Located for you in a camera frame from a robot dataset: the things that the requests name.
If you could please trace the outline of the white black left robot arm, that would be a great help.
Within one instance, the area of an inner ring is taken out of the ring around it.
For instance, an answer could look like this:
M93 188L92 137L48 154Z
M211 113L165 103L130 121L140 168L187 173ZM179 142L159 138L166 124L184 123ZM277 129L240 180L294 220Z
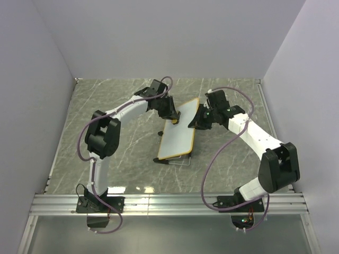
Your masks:
M112 207L108 197L107 175L109 159L119 146L122 126L149 110L156 110L159 117L165 120L175 123L180 120L180 112L176 110L172 96L149 90L145 88L136 92L131 99L113 110L95 111L88 123L84 141L89 158L79 157L90 162L90 178L84 188L83 201L95 213Z

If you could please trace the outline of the yellow-framed whiteboard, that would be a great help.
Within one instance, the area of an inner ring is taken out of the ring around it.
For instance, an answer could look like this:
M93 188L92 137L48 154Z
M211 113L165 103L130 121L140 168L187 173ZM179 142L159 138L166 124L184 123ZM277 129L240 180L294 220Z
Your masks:
M189 166L193 150L195 129L189 128L199 107L199 98L194 98L178 107L180 119L178 123L166 120L161 136L159 151L153 162Z

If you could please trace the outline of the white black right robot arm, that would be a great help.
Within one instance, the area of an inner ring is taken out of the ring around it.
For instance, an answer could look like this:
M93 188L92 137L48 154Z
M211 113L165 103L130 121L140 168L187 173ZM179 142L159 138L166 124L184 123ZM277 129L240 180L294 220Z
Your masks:
M258 176L235 190L234 206L247 211L253 200L274 193L300 179L297 148L291 142L283 143L274 138L255 122L239 106L218 110L200 104L192 122L197 130L209 130L213 123L224 126L241 138L258 156Z

